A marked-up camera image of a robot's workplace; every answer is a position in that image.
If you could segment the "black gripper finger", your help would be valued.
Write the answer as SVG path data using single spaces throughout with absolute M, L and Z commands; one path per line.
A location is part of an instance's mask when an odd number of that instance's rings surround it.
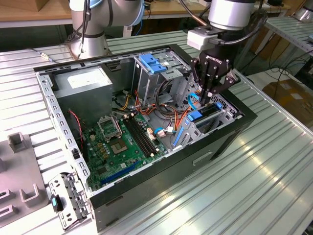
M 239 83 L 239 79 L 236 77 L 228 62 L 209 67 L 207 76 L 207 98 L 209 100 L 214 95 L 219 94 L 231 86 Z
M 207 85 L 209 76 L 207 76 L 208 72 L 208 62 L 207 61 L 201 61 L 197 58 L 191 59 L 191 71 L 194 78 L 194 81 L 198 83 L 198 85 L 201 88 L 200 93 L 200 104 L 204 105 L 206 103 L 207 99 Z

